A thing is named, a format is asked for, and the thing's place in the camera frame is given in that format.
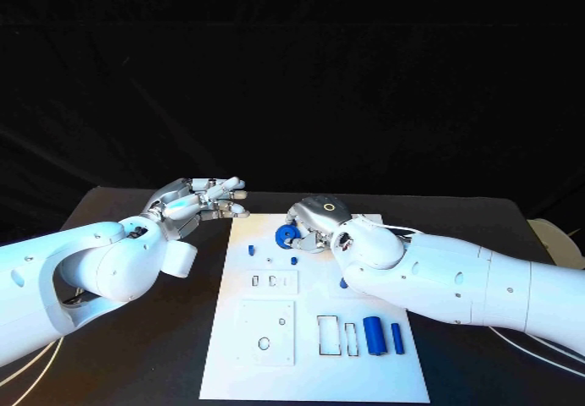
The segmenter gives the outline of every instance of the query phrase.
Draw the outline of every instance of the dark tabletop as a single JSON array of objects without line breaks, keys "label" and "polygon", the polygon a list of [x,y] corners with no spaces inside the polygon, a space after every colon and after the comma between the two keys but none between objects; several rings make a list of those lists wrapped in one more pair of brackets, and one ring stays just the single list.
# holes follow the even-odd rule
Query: dark tabletop
[{"label": "dark tabletop", "polygon": [[[153,192],[94,189],[64,229],[136,215]],[[253,213],[284,213],[306,196],[251,192],[245,206]],[[551,263],[509,200],[338,196],[352,212],[381,213],[387,224]],[[231,225],[231,220],[205,222],[186,238],[199,249],[188,279],[162,273],[139,300],[67,336],[54,365],[21,405],[257,403],[199,400]],[[575,404],[581,399],[585,380],[516,350],[486,327],[408,316],[431,404]],[[0,380],[32,356],[0,369]],[[25,392],[48,358],[0,388],[0,404],[12,404]]]}]

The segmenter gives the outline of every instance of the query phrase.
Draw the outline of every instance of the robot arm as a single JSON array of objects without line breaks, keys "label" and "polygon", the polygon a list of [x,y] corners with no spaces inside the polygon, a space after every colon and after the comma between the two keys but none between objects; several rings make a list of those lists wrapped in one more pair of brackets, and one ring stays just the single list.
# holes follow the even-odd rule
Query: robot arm
[{"label": "robot arm", "polygon": [[[584,271],[519,260],[416,230],[401,235],[404,228],[394,233],[394,227],[364,216],[352,218],[339,203],[323,196],[306,198],[287,223],[299,221],[318,232],[354,290],[434,320],[506,327],[585,354]],[[286,244],[305,247],[302,238]]]},{"label": "robot arm", "polygon": [[[238,178],[182,178],[139,216],[100,222],[0,248],[0,366],[137,299],[159,271],[186,277],[197,248],[178,241],[199,221],[247,217]],[[84,292],[61,302],[54,274]]]}]

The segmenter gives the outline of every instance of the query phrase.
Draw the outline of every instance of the cable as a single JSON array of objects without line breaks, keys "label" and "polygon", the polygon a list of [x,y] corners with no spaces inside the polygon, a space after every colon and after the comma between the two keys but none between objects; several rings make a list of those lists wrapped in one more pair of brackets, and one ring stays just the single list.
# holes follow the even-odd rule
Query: cable
[{"label": "cable", "polygon": [[532,334],[528,334],[529,337],[532,337],[541,344],[545,344],[550,348],[552,348],[555,351],[558,351],[561,354],[567,355],[568,357],[571,357],[573,359],[577,359],[581,363],[585,364],[585,359],[583,359],[581,357],[578,357],[577,355],[568,353],[564,349],[561,349],[560,347],[555,347],[551,343],[548,343],[542,338],[534,336]]},{"label": "cable", "polygon": [[47,364],[44,372],[41,373],[41,375],[37,378],[34,384],[31,385],[28,391],[22,394],[22,396],[19,397],[18,401],[12,404],[12,406],[16,406],[21,403],[22,399],[28,396],[29,392],[35,389],[37,384],[39,383],[41,379],[44,378],[45,372],[50,370],[50,367],[52,366],[52,361],[55,360],[55,357],[58,356],[58,352],[60,352],[63,343],[64,343],[64,337],[60,339],[58,347],[55,349],[55,352],[52,353],[52,358],[50,359],[50,364]]},{"label": "cable", "polygon": [[57,340],[47,344],[47,347],[44,348],[44,351],[37,355],[37,357],[28,362],[28,364],[0,382],[0,387],[3,387],[24,372],[25,370],[31,367],[31,365],[41,359],[41,357],[45,355],[45,353],[50,351],[50,348],[52,345],[57,343]]},{"label": "cable", "polygon": [[400,227],[400,226],[387,226],[385,224],[381,224],[380,222],[374,222],[364,214],[359,214],[358,217],[362,217],[367,220],[367,222],[369,222],[371,224],[374,224],[378,227],[390,228],[390,229],[395,229],[395,230],[413,231],[417,234],[424,234],[423,231],[416,230],[414,228]]},{"label": "cable", "polygon": [[493,327],[490,327],[492,331],[503,338],[518,349],[525,351],[528,354],[531,354],[535,358],[541,359],[542,361],[548,362],[550,364],[558,366],[561,369],[568,370],[573,372],[575,375],[581,376],[585,378],[585,374],[583,374],[580,371],[573,370],[571,368],[567,368],[564,365],[558,364],[557,362],[552,362],[550,359],[544,358],[541,355],[537,355],[532,353],[528,349],[522,348],[514,341],[511,341],[496,330]]}]

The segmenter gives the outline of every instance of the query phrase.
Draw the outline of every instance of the blue cylinder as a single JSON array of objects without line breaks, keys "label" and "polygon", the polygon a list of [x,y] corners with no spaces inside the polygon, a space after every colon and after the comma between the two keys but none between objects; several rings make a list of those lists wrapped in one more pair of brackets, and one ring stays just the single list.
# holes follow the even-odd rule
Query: blue cylinder
[{"label": "blue cylinder", "polygon": [[364,319],[364,329],[367,330],[368,352],[371,355],[388,353],[387,341],[384,340],[382,322],[380,317]]},{"label": "blue cylinder", "polygon": [[404,354],[405,348],[403,347],[403,336],[400,335],[400,323],[392,323],[392,337],[397,354]]}]

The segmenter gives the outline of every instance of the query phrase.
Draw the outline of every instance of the blue object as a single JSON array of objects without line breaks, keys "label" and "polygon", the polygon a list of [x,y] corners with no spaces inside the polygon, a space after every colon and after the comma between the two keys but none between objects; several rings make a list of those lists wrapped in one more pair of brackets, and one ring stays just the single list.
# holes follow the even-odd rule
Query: blue object
[{"label": "blue object", "polygon": [[286,224],[284,226],[279,227],[277,234],[274,235],[277,239],[277,244],[286,250],[290,250],[290,247],[284,244],[286,239],[300,239],[302,232],[294,224]]},{"label": "blue object", "polygon": [[384,340],[382,322],[380,317],[364,319],[364,329],[367,330],[368,352],[371,355],[388,353],[387,341]]},{"label": "blue object", "polygon": [[404,354],[405,348],[403,347],[403,336],[400,335],[400,323],[392,323],[392,337],[397,354]]}]

